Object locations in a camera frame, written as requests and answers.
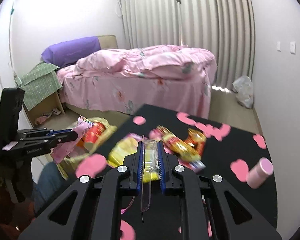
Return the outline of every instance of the beige headboard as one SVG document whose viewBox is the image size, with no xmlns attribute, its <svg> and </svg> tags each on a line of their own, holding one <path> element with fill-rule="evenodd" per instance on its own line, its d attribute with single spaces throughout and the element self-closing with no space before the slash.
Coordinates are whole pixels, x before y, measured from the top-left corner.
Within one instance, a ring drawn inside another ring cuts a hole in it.
<svg viewBox="0 0 300 240">
<path fill-rule="evenodd" d="M 117 38 L 114 35 L 98 36 L 101 49 L 117 49 Z"/>
</svg>

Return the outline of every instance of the triangular cutout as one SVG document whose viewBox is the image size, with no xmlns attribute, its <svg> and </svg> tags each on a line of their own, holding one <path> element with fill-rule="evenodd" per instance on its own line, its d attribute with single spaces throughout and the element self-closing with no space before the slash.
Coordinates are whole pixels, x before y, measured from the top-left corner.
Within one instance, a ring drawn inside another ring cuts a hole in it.
<svg viewBox="0 0 300 240">
<path fill-rule="evenodd" d="M 229 192 L 225 191 L 226 200 L 228 202 L 231 214 L 236 225 L 240 225 L 252 219 L 251 214 L 237 201 L 237 199 Z"/>
<path fill-rule="evenodd" d="M 49 220 L 56 222 L 60 225 L 66 225 L 70 216 L 70 212 L 78 192 L 73 191 L 69 197 L 49 216 Z"/>
</svg>

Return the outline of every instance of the pink blanket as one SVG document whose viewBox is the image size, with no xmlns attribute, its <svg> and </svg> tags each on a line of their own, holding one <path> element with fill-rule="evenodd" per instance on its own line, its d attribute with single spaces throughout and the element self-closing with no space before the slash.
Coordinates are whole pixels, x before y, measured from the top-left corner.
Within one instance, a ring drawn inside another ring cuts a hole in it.
<svg viewBox="0 0 300 240">
<path fill-rule="evenodd" d="M 100 50 L 65 67 L 61 102 L 133 114 L 150 104 L 207 118 L 217 64 L 205 50 L 173 45 Z"/>
</svg>

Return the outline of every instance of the table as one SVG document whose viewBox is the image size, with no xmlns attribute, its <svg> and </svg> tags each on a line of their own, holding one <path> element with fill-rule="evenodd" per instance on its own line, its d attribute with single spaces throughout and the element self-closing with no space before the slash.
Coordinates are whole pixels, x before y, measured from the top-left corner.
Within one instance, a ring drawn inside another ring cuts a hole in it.
<svg viewBox="0 0 300 240">
<path fill-rule="evenodd" d="M 177 137 L 184 140 L 188 136 L 188 128 L 195 128 L 179 121 L 176 117 L 177 112 L 168 109 L 143 105 L 134 116 L 143 116 L 146 123 L 136 125 L 131 117 L 108 139 L 96 153 L 108 157 L 109 152 L 115 144 L 123 139 L 128 133 L 138 135 L 149 135 L 149 132 L 162 125 L 168 128 Z M 213 127 L 220 128 L 222 124 L 202 119 L 200 117 L 189 116 L 196 122 L 211 124 Z M 259 189 L 251 189 L 247 183 L 240 182 L 230 169 L 230 164 L 237 159 L 244 160 L 251 169 L 261 157 L 271 160 L 267 149 L 261 149 L 253 139 L 250 132 L 236 128 L 231 128 L 228 136 L 220 142 L 214 137 L 207 139 L 206 147 L 202 156 L 202 162 L 206 168 L 199 172 L 199 175 L 212 177 L 221 175 L 255 208 L 269 223 L 276 228 L 277 226 L 277 193 L 274 175 L 269 177 Z M 106 168 L 102 173 L 106 173 L 110 168 Z M 125 214 L 122 220 L 129 223 L 136 232 L 136 239 L 181 239 L 178 232 L 180 227 L 180 208 L 179 198 L 175 196 L 163 196 L 160 191 L 159 183 L 153 184 L 153 194 L 151 206 L 147 212 L 143 213 L 144 224 L 141 220 L 140 198 L 137 197 Z M 127 207 L 130 198 L 123 200 L 123 208 Z"/>
</svg>

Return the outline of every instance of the wall outlet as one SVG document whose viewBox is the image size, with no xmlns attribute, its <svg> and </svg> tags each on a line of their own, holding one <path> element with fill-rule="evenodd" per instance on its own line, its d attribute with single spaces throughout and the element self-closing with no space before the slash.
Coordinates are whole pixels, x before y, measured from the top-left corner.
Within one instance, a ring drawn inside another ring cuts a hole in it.
<svg viewBox="0 0 300 240">
<path fill-rule="evenodd" d="M 290 53 L 291 54 L 296 53 L 296 42 L 295 41 L 290 42 Z"/>
</svg>

